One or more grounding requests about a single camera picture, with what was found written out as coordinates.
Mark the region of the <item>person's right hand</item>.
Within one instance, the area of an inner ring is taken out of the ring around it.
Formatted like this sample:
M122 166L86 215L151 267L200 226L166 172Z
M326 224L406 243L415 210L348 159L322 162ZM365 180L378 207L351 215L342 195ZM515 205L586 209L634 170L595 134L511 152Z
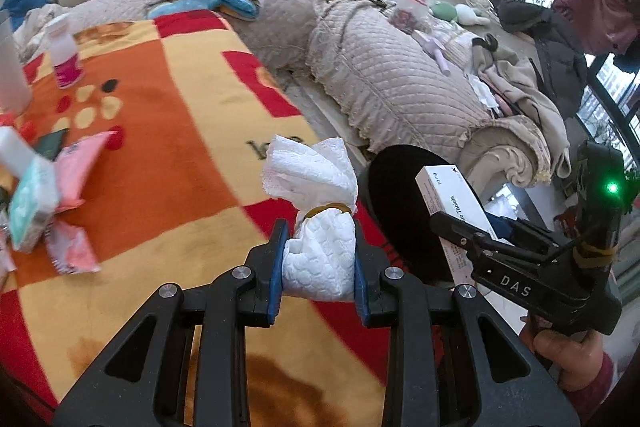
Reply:
M535 355L559 366L559 386L563 390L581 391L597 379L604 359L599 332L590 329L582 341L576 341L552 329L536 331L530 317L521 317L521 321L521 340Z

